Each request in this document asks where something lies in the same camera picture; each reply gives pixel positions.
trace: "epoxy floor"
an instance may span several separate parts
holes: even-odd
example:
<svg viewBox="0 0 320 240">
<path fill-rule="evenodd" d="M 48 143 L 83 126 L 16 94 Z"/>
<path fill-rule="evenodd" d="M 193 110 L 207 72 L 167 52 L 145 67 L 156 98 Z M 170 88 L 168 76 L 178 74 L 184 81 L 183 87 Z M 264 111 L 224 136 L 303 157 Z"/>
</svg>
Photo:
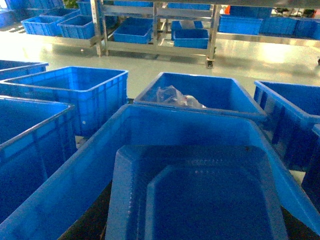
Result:
<svg viewBox="0 0 320 240">
<path fill-rule="evenodd" d="M 160 72 L 210 75 L 237 79 L 253 96 L 255 80 L 320 86 L 320 49 L 271 43 L 218 40 L 213 69 L 205 58 L 112 52 L 98 57 L 95 47 L 83 49 L 52 44 L 13 45 L 0 40 L 0 59 L 48 62 L 47 70 L 66 66 L 129 71 L 127 94 L 135 98 Z M 292 172 L 301 184 L 303 172 Z"/>
</svg>

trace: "blue plastic tray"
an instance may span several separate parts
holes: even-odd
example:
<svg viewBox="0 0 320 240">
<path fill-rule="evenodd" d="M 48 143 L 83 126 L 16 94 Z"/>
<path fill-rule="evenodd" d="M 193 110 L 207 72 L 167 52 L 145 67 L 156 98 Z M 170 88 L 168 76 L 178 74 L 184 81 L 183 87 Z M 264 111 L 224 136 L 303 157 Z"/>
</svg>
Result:
<svg viewBox="0 0 320 240">
<path fill-rule="evenodd" d="M 91 39 L 95 36 L 95 26 L 91 16 L 75 16 L 59 23 L 58 27 L 64 38 Z"/>
<path fill-rule="evenodd" d="M 268 155 L 281 205 L 320 234 L 320 214 L 252 121 L 128 104 L 0 225 L 0 237 L 56 240 L 112 180 L 116 152 L 124 145 L 260 147 Z"/>
<path fill-rule="evenodd" d="M 180 174 L 169 179 L 168 168 Z M 288 239 L 268 158 L 252 146 L 123 146 L 115 158 L 106 236 Z"/>
<path fill-rule="evenodd" d="M 76 152 L 73 108 L 1 96 L 0 223 Z"/>
<path fill-rule="evenodd" d="M 21 21 L 27 34 L 58 36 L 61 35 L 61 29 L 57 26 L 64 20 L 60 16 L 36 16 Z"/>
<path fill-rule="evenodd" d="M 312 38 L 320 40 L 320 22 L 317 22 Z"/>
<path fill-rule="evenodd" d="M 289 17 L 268 17 L 262 21 L 261 34 L 293 35 L 297 19 Z"/>
<path fill-rule="evenodd" d="M 221 33 L 258 35 L 263 19 L 221 15 L 218 31 Z"/>
<path fill-rule="evenodd" d="M 315 124 L 312 130 L 318 139 L 301 186 L 317 210 L 320 211 L 320 124 Z"/>
<path fill-rule="evenodd" d="M 114 1 L 115 6 L 131 6 L 131 7 L 153 7 L 153 2 L 147 1 Z"/>
<path fill-rule="evenodd" d="M 47 62 L 26 62 L 0 60 L 0 80 L 46 71 Z"/>
<path fill-rule="evenodd" d="M 256 81 L 254 100 L 268 114 L 264 131 L 284 164 L 305 171 L 317 141 L 312 132 L 320 123 L 320 87 Z"/>
<path fill-rule="evenodd" d="M 0 91 L 8 96 L 71 103 L 78 136 L 91 136 L 128 102 L 125 70 L 64 67 L 53 71 L 5 80 Z"/>
<path fill-rule="evenodd" d="M 134 26 L 134 27 L 151 28 L 152 23 L 153 23 L 152 19 L 128 17 L 126 20 L 123 21 L 121 26 Z"/>
<path fill-rule="evenodd" d="M 114 31 L 113 38 L 115 42 L 148 44 L 152 38 L 152 28 L 121 25 Z"/>
<path fill-rule="evenodd" d="M 101 15 L 102 14 L 101 4 L 99 0 L 97 2 L 98 2 L 98 11 L 99 11 L 99 14 Z M 82 15 L 92 16 L 90 0 L 80 0 L 80 1 L 77 1 L 76 3 L 78 4 Z"/>
<path fill-rule="evenodd" d="M 51 10 L 49 12 L 41 14 L 41 16 L 56 16 L 56 17 L 63 17 L 63 19 L 71 19 L 77 15 L 80 15 L 79 9 L 71 9 L 71 8 L 59 8 L 55 10 Z"/>
<path fill-rule="evenodd" d="M 157 102 L 158 88 L 163 89 L 171 85 L 182 94 L 195 97 L 206 108 L 191 108 Z M 134 103 L 178 110 L 231 115 L 249 118 L 255 122 L 263 122 L 267 116 L 235 79 L 225 77 L 163 72 L 134 99 Z"/>
<path fill-rule="evenodd" d="M 293 35 L 299 38 L 312 38 L 317 23 L 320 23 L 320 20 L 315 20 L 313 18 L 297 18 Z"/>
<path fill-rule="evenodd" d="M 230 15 L 236 17 L 266 19 L 271 16 L 272 7 L 231 6 Z"/>
<path fill-rule="evenodd" d="M 173 34 L 174 46 L 207 49 L 209 34 L 206 29 L 181 29 Z"/>
<path fill-rule="evenodd" d="M 170 9 L 210 10 L 210 4 L 169 2 L 168 8 L 170 8 Z"/>
<path fill-rule="evenodd" d="M 194 27 L 196 29 L 203 29 L 204 26 L 202 25 L 202 22 L 201 21 L 193 21 L 194 22 Z M 175 31 L 176 30 L 181 30 L 183 29 L 182 26 L 181 26 L 181 23 L 180 21 L 172 21 L 171 23 L 171 40 L 174 40 L 174 35 L 175 35 Z"/>
<path fill-rule="evenodd" d="M 5 0 L 8 9 L 54 9 L 64 6 L 62 0 Z"/>
</svg>

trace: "plastic bag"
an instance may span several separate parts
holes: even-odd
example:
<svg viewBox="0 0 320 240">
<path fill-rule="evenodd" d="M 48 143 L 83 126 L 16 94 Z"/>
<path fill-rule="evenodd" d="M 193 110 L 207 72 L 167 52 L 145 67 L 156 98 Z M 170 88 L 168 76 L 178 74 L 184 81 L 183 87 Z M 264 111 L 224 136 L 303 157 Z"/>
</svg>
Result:
<svg viewBox="0 0 320 240">
<path fill-rule="evenodd" d="M 158 87 L 156 91 L 156 102 L 171 104 L 178 107 L 189 108 L 207 108 L 191 95 L 183 95 L 174 86 L 167 86 L 165 88 Z"/>
</svg>

